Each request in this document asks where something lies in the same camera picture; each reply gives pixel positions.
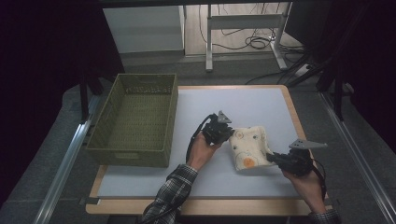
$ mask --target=storage bin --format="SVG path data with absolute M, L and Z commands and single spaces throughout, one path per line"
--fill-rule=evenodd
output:
M 119 74 L 86 149 L 105 165 L 167 167 L 177 109 L 176 74 Z

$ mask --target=towel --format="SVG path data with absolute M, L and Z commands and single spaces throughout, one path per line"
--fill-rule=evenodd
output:
M 275 165 L 269 162 L 266 153 L 274 154 L 268 147 L 264 127 L 234 129 L 229 139 L 237 171 L 257 166 Z

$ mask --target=plaid shirt sleeve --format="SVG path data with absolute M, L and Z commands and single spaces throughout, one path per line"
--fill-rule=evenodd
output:
M 341 218 L 336 210 L 330 209 L 323 214 L 310 213 L 309 219 L 313 224 L 340 224 Z
M 148 220 L 164 211 L 182 204 L 190 195 L 191 186 L 198 172 L 186 164 L 180 164 L 172 174 L 166 178 L 166 182 L 160 188 L 153 203 L 151 203 L 143 214 L 142 221 Z M 159 218 L 154 224 L 175 223 L 177 210 Z

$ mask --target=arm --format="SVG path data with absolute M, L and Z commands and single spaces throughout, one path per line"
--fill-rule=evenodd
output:
M 143 221 L 163 214 L 163 212 L 169 209 L 180 207 L 189 197 L 192 183 L 196 176 L 198 176 L 198 171 L 212 158 L 219 147 L 221 147 L 221 144 L 208 145 L 202 133 L 199 133 L 192 145 L 187 164 L 179 165 L 166 178 L 166 182 L 158 191 L 154 202 L 146 208 L 143 214 Z M 178 209 L 173 209 L 169 214 L 157 219 L 153 223 L 175 223 Z
M 295 176 L 283 171 L 283 175 L 291 181 L 291 184 L 308 204 L 312 211 L 312 213 L 309 214 L 312 223 L 341 223 L 341 219 L 336 210 L 326 210 L 321 196 L 319 179 L 313 171 L 305 176 Z

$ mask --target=orange patch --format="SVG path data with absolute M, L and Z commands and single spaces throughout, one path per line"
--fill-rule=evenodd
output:
M 256 164 L 256 162 L 254 162 L 253 159 L 251 159 L 251 158 L 244 158 L 244 166 L 245 166 L 246 168 L 253 167 L 255 164 Z

